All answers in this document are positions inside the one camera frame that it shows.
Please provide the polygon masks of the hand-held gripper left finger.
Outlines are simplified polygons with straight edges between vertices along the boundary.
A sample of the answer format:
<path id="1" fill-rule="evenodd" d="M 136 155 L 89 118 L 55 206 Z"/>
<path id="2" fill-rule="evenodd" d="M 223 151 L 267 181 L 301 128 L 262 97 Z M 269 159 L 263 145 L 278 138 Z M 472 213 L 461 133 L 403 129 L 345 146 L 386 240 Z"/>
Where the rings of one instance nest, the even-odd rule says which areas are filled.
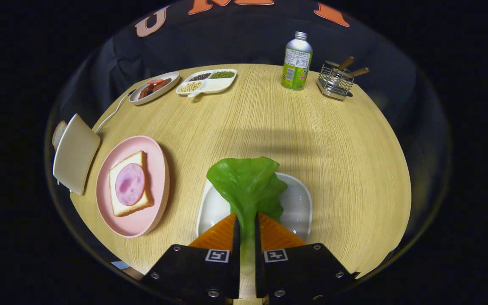
<path id="1" fill-rule="evenodd" d="M 236 214 L 229 214 L 189 245 L 169 246 L 141 285 L 172 303 L 233 303 L 240 288 Z"/>

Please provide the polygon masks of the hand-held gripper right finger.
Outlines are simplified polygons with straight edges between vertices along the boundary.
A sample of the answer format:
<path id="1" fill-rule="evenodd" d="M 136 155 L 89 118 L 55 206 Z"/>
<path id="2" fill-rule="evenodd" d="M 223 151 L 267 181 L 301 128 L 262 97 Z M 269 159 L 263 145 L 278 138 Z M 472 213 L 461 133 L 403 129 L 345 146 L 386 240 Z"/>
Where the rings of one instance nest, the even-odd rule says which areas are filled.
<path id="1" fill-rule="evenodd" d="M 357 276 L 324 244 L 307 244 L 266 214 L 256 215 L 255 290 L 264 305 L 326 305 L 353 288 Z"/>

